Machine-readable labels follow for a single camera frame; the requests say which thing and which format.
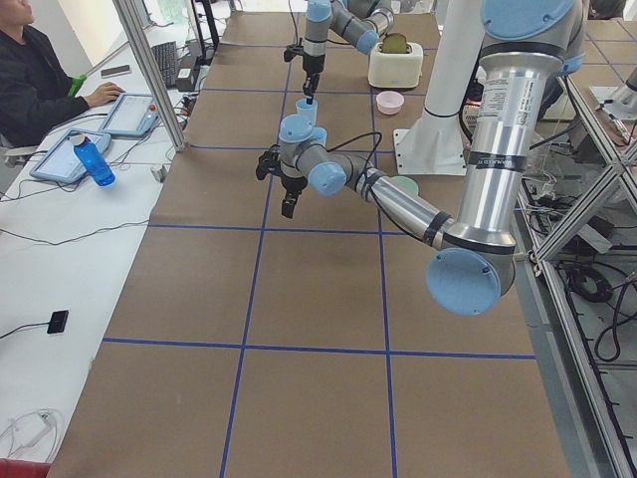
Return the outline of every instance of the wall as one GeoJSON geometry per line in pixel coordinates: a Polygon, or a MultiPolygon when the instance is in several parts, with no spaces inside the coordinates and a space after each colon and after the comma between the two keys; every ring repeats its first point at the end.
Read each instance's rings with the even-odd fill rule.
{"type": "Polygon", "coordinates": [[[92,65],[99,63],[122,32],[117,12],[107,0],[57,0],[92,65]]]}
{"type": "Polygon", "coordinates": [[[31,6],[36,17],[34,27],[49,36],[67,74],[74,77],[90,70],[91,60],[58,0],[31,0],[31,6]]]}

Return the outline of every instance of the blue joint cap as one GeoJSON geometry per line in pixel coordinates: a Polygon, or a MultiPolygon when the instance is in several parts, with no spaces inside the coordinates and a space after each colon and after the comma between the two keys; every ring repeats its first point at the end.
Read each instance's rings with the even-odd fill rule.
{"type": "Polygon", "coordinates": [[[314,125],[302,115],[289,115],[281,121],[279,139],[282,142],[296,144],[312,137],[314,125]]]}
{"type": "Polygon", "coordinates": [[[563,65],[556,73],[559,77],[564,75],[570,75],[573,72],[576,72],[581,68],[581,64],[584,61],[584,54],[580,53],[579,55],[571,58],[567,58],[564,60],[563,65]]]}
{"type": "Polygon", "coordinates": [[[308,12],[306,18],[310,22],[321,23],[331,15],[331,4],[329,0],[310,0],[308,2],[308,12]]]}
{"type": "Polygon", "coordinates": [[[484,0],[482,24],[498,40],[525,40],[559,22],[574,3],[575,0],[484,0]]]}
{"type": "Polygon", "coordinates": [[[322,147],[327,144],[327,130],[324,127],[315,126],[312,131],[312,141],[317,142],[322,147]]]}
{"type": "Polygon", "coordinates": [[[459,316],[478,316],[500,300],[500,277],[487,259],[468,249],[438,252],[427,269],[435,301],[459,316]]]}
{"type": "Polygon", "coordinates": [[[334,196],[345,187],[347,175],[335,162],[322,162],[312,168],[308,182],[321,196],[334,196]]]}
{"type": "Polygon", "coordinates": [[[369,52],[373,50],[374,46],[378,43],[379,37],[373,30],[367,30],[363,33],[356,42],[356,50],[365,55],[369,55],[369,52]]]}

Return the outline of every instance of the smartphone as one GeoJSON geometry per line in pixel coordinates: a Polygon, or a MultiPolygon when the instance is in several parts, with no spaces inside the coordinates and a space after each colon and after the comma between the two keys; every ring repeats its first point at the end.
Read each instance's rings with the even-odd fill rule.
{"type": "Polygon", "coordinates": [[[102,78],[116,77],[117,75],[125,75],[130,73],[130,65],[122,65],[120,67],[105,68],[102,70],[102,78]]]}

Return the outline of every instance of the table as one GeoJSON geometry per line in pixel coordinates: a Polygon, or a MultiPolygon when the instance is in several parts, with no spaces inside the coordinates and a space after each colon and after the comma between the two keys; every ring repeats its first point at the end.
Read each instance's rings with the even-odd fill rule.
{"type": "MultiPolygon", "coordinates": [[[[185,36],[183,27],[154,28],[148,32],[151,44],[168,40],[179,43],[185,36]]],[[[130,49],[124,48],[105,67],[121,64],[130,64],[132,73],[114,80],[129,92],[147,93],[145,80],[130,49]]],[[[99,72],[95,72],[80,94],[92,92],[103,82],[99,72]]],[[[171,91],[170,96],[175,104],[181,98],[176,90],[171,91]]],[[[105,113],[109,108],[93,109],[86,115],[105,113]]],[[[103,120],[103,117],[79,118],[72,126],[98,128],[103,120]]],[[[53,145],[68,127],[54,129],[40,149],[53,145]]],[[[162,188],[150,168],[169,164],[174,154],[161,125],[144,138],[143,143],[136,143],[136,140],[114,139],[106,153],[106,160],[115,162],[113,187],[99,188],[86,179],[70,193],[55,185],[31,182],[29,171],[38,157],[34,156],[7,191],[10,197],[19,192],[29,197],[0,202],[0,228],[51,242],[123,223],[141,223],[55,247],[0,233],[2,331],[47,322],[54,311],[70,311],[66,330],[61,335],[48,336],[45,328],[38,328],[2,341],[2,429],[11,419],[47,408],[58,410],[62,416],[60,436],[66,431],[143,237],[143,221],[147,221],[162,188]]],[[[52,436],[47,436],[21,458],[43,461],[51,447],[52,436]]]]}
{"type": "MultiPolygon", "coordinates": [[[[433,17],[396,22],[428,53],[400,115],[373,108],[347,48],[329,47],[317,96],[328,145],[381,130],[394,174],[438,42],[433,17]]],[[[515,291],[453,317],[424,290],[434,252],[354,194],[308,189],[288,221],[256,180],[301,97],[292,39],[287,14],[228,22],[50,476],[567,476],[515,291]]],[[[418,182],[455,213],[462,180],[418,182]]]]}

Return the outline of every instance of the white cable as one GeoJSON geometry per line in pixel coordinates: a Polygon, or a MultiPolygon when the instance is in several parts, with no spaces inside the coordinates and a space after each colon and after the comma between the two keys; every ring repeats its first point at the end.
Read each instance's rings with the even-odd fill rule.
{"type": "Polygon", "coordinates": [[[53,434],[53,440],[51,449],[47,455],[45,462],[51,463],[55,458],[62,441],[62,428],[64,426],[64,416],[60,410],[53,408],[40,408],[38,410],[29,411],[20,415],[17,418],[13,418],[10,421],[10,425],[0,433],[0,443],[7,437],[10,439],[9,449],[6,453],[6,457],[10,459],[19,459],[23,454],[42,442],[47,436],[53,434]],[[28,418],[32,416],[38,416],[43,422],[43,427],[31,437],[27,437],[16,446],[17,433],[20,431],[21,426],[24,425],[28,418]]]}

